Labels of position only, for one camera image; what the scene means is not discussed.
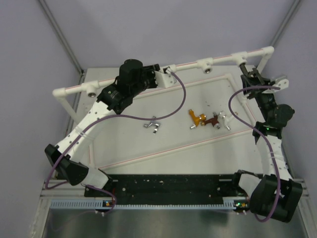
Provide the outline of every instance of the orange part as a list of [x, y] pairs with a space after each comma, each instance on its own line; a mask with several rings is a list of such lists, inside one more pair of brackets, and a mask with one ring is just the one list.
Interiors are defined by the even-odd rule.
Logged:
[[194, 111], [191, 109], [189, 110], [189, 115], [192, 117], [195, 126], [198, 126], [200, 121], [206, 120], [206, 116], [204, 114], [201, 114], [199, 117], [197, 117], [195, 116]]

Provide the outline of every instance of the metal floor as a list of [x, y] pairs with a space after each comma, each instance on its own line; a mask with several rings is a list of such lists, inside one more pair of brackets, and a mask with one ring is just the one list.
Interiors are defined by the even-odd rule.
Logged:
[[116, 210], [105, 217], [83, 210], [51, 210], [43, 238], [305, 238], [298, 211], [290, 223], [258, 222], [253, 214], [195, 210]]

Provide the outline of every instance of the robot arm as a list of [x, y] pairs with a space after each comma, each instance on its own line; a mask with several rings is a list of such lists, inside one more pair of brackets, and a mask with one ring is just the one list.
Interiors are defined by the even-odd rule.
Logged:
[[82, 161], [84, 150], [102, 131], [105, 121], [96, 123], [86, 132], [83, 130], [101, 118], [122, 113], [132, 104], [133, 98], [146, 89], [172, 86], [174, 80], [159, 70], [158, 64], [143, 66], [138, 60], [126, 60], [120, 67], [119, 76], [115, 82], [102, 90], [80, 123], [57, 145], [49, 144], [46, 147], [45, 153], [53, 166], [61, 154], [81, 135], [56, 168], [71, 185], [82, 183], [103, 188], [108, 182], [109, 178], [104, 172]]
[[[255, 85], [277, 86], [281, 89], [288, 87], [288, 80], [285, 76], [279, 77], [274, 81], [262, 78], [256, 69], [247, 72], [245, 65], [240, 65], [243, 72], [241, 79], [243, 87]], [[248, 99], [255, 98], [265, 122], [257, 122], [255, 128], [262, 132], [270, 142], [278, 173], [280, 176], [280, 196], [277, 206], [272, 215], [273, 219], [289, 222], [295, 212], [299, 199], [302, 195], [302, 186], [293, 182], [291, 175], [287, 170], [287, 165], [282, 153], [282, 129], [292, 118], [294, 110], [286, 104], [277, 105], [274, 98], [274, 90], [252, 90], [245, 94]], [[236, 173], [238, 177], [238, 185], [246, 191], [250, 197], [250, 210], [252, 213], [267, 216], [272, 209], [275, 193], [277, 188], [276, 171], [273, 165], [272, 155], [264, 138], [256, 131], [253, 131], [255, 143], [261, 155], [263, 166], [263, 177], [239, 171]]]

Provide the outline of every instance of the gray wall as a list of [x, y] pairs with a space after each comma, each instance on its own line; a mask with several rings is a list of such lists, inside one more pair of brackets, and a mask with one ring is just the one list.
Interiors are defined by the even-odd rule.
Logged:
[[267, 46], [293, 0], [47, 0], [83, 68]]
[[79, 79], [35, 0], [0, 1], [0, 79], [0, 237], [22, 238], [65, 128], [52, 90]]
[[279, 103], [296, 113], [284, 129], [287, 157], [298, 177], [304, 178], [317, 204], [317, 1], [305, 0], [268, 61], [268, 76], [288, 75], [290, 87], [276, 94]]

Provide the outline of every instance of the small screw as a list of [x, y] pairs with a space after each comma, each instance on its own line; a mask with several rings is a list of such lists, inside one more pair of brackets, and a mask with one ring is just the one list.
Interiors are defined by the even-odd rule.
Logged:
[[90, 97], [90, 98], [94, 98], [95, 96], [96, 96], [95, 93], [89, 93], [89, 94], [88, 94], [88, 97]]

